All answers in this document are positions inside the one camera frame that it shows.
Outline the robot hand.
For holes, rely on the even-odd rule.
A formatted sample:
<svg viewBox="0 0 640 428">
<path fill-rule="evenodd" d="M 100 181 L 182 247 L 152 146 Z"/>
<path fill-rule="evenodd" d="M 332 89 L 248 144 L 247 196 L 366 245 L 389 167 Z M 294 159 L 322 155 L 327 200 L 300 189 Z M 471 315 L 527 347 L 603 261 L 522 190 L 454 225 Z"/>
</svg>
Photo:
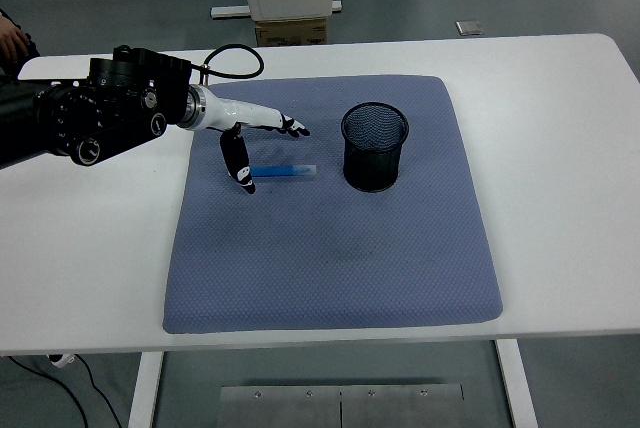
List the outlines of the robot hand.
<svg viewBox="0 0 640 428">
<path fill-rule="evenodd" d="M 294 138 L 308 136 L 309 130 L 296 119 L 279 110 L 207 94 L 202 126 L 219 131 L 220 148 L 228 174 L 249 194 L 256 191 L 242 128 L 252 127 L 277 131 Z"/>
</svg>

